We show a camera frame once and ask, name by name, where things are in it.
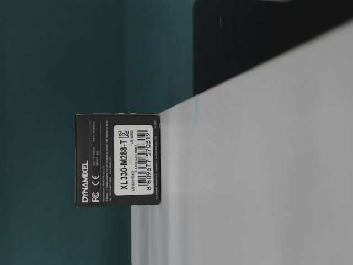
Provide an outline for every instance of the white label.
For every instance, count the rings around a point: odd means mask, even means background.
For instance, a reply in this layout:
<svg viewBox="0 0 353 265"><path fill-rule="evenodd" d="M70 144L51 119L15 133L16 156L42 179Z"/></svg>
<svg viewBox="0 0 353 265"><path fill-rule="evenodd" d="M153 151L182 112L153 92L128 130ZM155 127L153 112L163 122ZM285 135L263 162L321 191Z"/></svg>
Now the white label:
<svg viewBox="0 0 353 265"><path fill-rule="evenodd" d="M151 125L114 126L114 194L151 195L153 128Z"/></svg>

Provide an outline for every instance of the box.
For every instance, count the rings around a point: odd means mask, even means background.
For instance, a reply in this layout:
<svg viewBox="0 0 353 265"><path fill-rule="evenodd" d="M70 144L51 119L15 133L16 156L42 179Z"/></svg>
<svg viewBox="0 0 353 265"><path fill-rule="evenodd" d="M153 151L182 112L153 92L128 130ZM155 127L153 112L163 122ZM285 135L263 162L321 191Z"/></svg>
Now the box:
<svg viewBox="0 0 353 265"><path fill-rule="evenodd" d="M159 115L76 115L76 207L159 204Z"/></svg>

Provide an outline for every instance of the dark teal wall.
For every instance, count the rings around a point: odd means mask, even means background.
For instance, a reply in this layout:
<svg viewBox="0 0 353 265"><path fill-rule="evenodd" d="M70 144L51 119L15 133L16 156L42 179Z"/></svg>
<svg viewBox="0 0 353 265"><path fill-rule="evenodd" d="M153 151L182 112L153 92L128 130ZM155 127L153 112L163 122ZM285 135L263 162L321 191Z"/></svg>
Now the dark teal wall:
<svg viewBox="0 0 353 265"><path fill-rule="evenodd" d="M74 208L74 115L192 95L192 1L6 0L0 264L129 264L130 208Z"/></svg>

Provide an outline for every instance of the black object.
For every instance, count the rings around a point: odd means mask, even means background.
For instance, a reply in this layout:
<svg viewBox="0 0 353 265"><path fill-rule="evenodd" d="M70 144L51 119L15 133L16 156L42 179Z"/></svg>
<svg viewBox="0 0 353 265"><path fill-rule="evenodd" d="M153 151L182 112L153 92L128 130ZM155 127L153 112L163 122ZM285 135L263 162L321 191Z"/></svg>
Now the black object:
<svg viewBox="0 0 353 265"><path fill-rule="evenodd" d="M76 115L76 207L158 204L159 115Z"/></svg>
<svg viewBox="0 0 353 265"><path fill-rule="evenodd" d="M350 1L197 0L194 94L353 17Z"/></svg>

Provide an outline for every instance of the barcode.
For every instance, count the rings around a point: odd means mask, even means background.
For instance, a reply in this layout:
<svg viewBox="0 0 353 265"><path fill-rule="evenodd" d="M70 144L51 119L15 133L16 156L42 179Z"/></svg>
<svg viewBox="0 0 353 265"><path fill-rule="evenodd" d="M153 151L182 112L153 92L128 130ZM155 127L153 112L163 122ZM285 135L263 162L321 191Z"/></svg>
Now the barcode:
<svg viewBox="0 0 353 265"><path fill-rule="evenodd" d="M137 184L139 186L147 186L146 179L146 166L147 166L147 153L146 153L146 133L147 130L137 130Z"/></svg>

